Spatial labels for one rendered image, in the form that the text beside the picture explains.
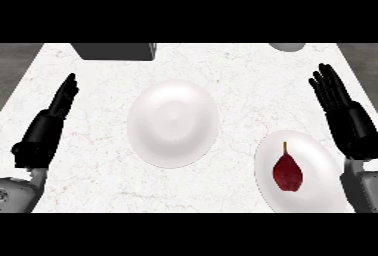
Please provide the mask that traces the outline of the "dark red pear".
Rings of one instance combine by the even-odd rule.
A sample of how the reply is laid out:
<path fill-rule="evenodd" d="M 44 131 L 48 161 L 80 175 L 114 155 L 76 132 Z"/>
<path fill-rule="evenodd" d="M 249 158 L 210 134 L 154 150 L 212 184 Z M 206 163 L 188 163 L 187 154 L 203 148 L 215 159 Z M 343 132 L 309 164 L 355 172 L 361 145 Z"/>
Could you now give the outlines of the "dark red pear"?
<path fill-rule="evenodd" d="M 284 145 L 284 154 L 274 166 L 274 179 L 283 191 L 298 192 L 303 184 L 303 172 Z"/>

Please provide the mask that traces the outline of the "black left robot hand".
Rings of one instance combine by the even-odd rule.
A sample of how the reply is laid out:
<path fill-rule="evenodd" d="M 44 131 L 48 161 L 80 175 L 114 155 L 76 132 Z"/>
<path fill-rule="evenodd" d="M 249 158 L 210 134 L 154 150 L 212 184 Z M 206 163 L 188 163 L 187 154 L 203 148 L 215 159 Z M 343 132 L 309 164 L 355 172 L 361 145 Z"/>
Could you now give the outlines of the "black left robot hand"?
<path fill-rule="evenodd" d="M 49 108 L 39 112 L 23 140 L 13 147 L 17 168 L 49 167 L 78 93 L 76 74 L 72 73 L 61 84 Z"/>

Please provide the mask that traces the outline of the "dark grey box appliance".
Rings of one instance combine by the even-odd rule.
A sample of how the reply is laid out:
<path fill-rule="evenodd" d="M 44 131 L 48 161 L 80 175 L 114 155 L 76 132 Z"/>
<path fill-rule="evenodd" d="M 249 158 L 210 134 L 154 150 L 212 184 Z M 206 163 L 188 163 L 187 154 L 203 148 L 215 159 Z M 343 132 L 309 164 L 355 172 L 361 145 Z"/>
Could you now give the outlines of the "dark grey box appliance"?
<path fill-rule="evenodd" d="M 73 43 L 85 60 L 153 61 L 156 43 Z"/>

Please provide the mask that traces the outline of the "grey round object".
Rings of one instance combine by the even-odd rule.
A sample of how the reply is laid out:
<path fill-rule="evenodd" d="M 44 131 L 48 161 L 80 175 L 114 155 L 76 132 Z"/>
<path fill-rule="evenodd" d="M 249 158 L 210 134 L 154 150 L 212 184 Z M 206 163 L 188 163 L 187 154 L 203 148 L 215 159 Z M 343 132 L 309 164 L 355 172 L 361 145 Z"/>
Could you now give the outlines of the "grey round object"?
<path fill-rule="evenodd" d="M 284 52 L 298 52 L 303 49 L 305 43 L 271 43 L 271 46 Z"/>

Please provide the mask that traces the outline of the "small white plate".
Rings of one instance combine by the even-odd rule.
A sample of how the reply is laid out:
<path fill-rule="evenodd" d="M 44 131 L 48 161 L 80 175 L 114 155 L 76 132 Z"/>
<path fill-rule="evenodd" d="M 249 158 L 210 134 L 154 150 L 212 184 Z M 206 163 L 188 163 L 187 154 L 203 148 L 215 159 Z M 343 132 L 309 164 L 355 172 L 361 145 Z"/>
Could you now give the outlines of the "small white plate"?
<path fill-rule="evenodd" d="M 289 153 L 303 173 L 299 190 L 284 190 L 274 177 L 274 168 Z M 342 168 L 327 148 L 306 134 L 274 132 L 256 151 L 256 182 L 267 203 L 275 212 L 343 212 L 348 206 L 342 188 Z"/>

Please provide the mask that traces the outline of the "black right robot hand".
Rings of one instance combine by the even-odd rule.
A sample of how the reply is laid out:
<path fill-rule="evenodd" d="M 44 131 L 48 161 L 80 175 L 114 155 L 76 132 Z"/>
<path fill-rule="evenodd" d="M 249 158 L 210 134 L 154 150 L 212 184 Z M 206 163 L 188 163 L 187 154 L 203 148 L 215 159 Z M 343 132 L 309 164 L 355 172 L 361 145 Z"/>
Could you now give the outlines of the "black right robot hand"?
<path fill-rule="evenodd" d="M 339 150 L 349 159 L 378 159 L 378 129 L 362 104 L 352 99 L 330 64 L 320 64 L 309 84 L 326 112 Z"/>

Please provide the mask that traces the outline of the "large white plate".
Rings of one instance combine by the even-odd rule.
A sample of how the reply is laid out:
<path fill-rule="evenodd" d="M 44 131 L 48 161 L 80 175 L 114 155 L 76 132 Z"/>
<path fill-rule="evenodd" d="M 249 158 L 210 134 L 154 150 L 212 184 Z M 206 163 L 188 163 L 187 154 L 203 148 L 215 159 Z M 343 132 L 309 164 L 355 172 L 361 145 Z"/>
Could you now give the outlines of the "large white plate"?
<path fill-rule="evenodd" d="M 179 168 L 207 154 L 219 134 L 219 111 L 194 82 L 153 85 L 132 105 L 128 135 L 137 154 L 157 167 Z"/>

